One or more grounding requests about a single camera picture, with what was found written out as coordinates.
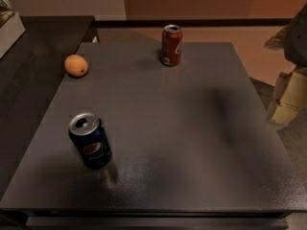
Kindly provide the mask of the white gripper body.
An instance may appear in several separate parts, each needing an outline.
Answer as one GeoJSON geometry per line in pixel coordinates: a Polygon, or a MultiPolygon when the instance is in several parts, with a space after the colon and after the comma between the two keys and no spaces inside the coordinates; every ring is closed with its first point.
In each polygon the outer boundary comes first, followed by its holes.
{"type": "Polygon", "coordinates": [[[307,67],[307,4],[289,25],[266,41],[265,47],[271,50],[283,49],[286,60],[299,68],[307,67]]]}

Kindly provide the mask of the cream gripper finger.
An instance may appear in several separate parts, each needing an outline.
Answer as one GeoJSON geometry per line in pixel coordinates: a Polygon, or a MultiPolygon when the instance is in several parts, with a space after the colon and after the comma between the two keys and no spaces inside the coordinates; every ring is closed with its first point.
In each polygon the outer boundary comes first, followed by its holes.
{"type": "Polygon", "coordinates": [[[268,108],[268,119],[287,126],[307,106],[307,68],[280,73],[268,108]]]}

